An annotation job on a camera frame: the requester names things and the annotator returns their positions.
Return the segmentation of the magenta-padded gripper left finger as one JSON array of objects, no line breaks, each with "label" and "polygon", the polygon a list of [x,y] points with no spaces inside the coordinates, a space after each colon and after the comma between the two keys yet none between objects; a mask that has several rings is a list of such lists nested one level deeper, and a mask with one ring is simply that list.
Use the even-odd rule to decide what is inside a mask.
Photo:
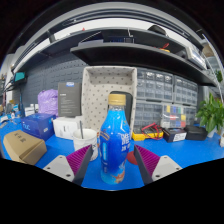
[{"label": "magenta-padded gripper left finger", "polygon": [[68,156],[57,156],[44,167],[44,170],[76,185],[81,185],[92,154],[92,146],[88,145]]}]

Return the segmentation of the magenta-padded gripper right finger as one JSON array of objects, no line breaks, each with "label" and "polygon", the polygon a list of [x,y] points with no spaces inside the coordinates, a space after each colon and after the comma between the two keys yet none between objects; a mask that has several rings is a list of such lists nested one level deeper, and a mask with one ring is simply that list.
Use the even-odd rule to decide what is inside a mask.
[{"label": "magenta-padded gripper right finger", "polygon": [[158,156],[139,145],[134,146],[134,156],[145,185],[182,169],[182,167],[169,156]]}]

